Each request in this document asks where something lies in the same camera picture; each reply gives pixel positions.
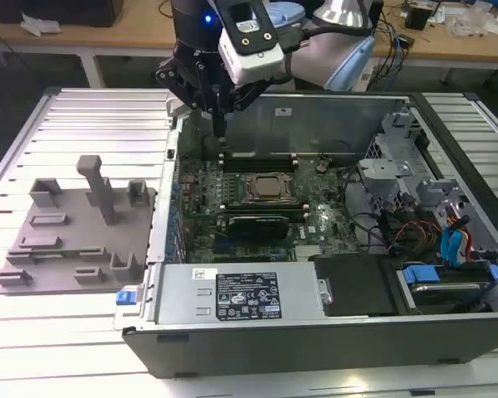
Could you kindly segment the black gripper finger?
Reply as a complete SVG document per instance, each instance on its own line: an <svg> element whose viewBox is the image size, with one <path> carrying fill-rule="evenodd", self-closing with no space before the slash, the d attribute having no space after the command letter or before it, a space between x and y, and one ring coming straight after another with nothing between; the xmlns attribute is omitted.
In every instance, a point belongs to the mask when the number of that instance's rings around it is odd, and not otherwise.
<svg viewBox="0 0 498 398"><path fill-rule="evenodd" d="M159 65L156 78L190 109L208 113L212 119L214 136L220 136L218 96L213 91L208 69L202 59L197 58L185 66L180 60L171 57Z"/></svg>
<svg viewBox="0 0 498 398"><path fill-rule="evenodd" d="M267 88L269 80L259 80L247 85L222 85L219 92L219 137L225 138L227 131L226 114L242 111L252 104Z"/></svg>

